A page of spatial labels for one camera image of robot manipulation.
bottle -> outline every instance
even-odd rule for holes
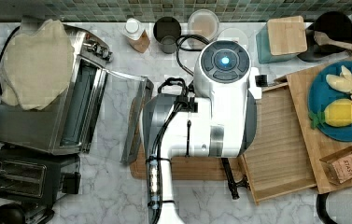
[[[129,44],[138,52],[144,53],[149,46],[149,38],[143,24],[133,18],[126,21],[123,34],[127,37]]]

white marble countertop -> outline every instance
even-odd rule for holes
[[[120,30],[124,23],[69,23],[87,29],[101,37],[114,52],[114,61],[109,69],[137,76],[146,76],[158,87],[168,77],[183,77],[192,81],[177,64],[176,55],[164,54],[158,48],[151,29],[153,24],[145,24],[151,39],[149,49],[140,54],[132,49]],[[0,23],[0,49],[17,24]],[[219,30],[239,28],[249,39],[248,52],[252,66],[261,74],[269,75],[271,82],[276,77],[333,62],[347,57],[347,53],[330,56],[320,63],[305,63],[298,58],[283,63],[259,64],[255,46],[255,34],[264,23],[222,23]],[[191,70],[198,52],[181,52],[181,61]],[[109,102],[105,95],[103,104]],[[108,142],[106,117],[98,120],[95,139],[97,145],[116,147]],[[134,179],[129,167],[124,167],[109,158],[89,155],[81,157],[81,188],[79,195],[68,195],[58,201],[56,212],[50,223],[148,223],[147,187],[145,180]],[[293,224],[321,223],[316,213],[316,192],[312,189],[261,202],[256,206],[250,192],[240,188],[240,199],[233,201],[226,181],[174,181],[176,205],[179,215],[189,224],[198,223],[248,223],[248,224]],[[6,203],[0,199],[0,205]]]

yellow lemon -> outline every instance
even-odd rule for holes
[[[340,99],[324,110],[325,122],[333,127],[344,127],[352,123],[352,101]]]

wooden spoon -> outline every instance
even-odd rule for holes
[[[339,47],[339,48],[351,49],[352,50],[352,44],[332,40],[326,34],[324,34],[322,32],[319,32],[319,31],[315,31],[315,40],[320,46],[322,46],[322,45],[334,45],[334,46]]]

blue plate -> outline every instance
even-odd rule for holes
[[[333,63],[330,66],[324,68],[315,78],[310,87],[307,106],[309,111],[315,114],[318,111],[324,111],[324,109],[335,100],[338,99],[350,99],[350,95],[336,91],[328,85],[326,81],[326,75],[332,74],[339,76],[341,74],[341,66],[344,65],[352,73],[352,62],[338,62]],[[326,134],[328,137],[336,139],[342,142],[352,142],[352,124],[346,127],[335,128],[330,125],[318,125],[318,128]]]

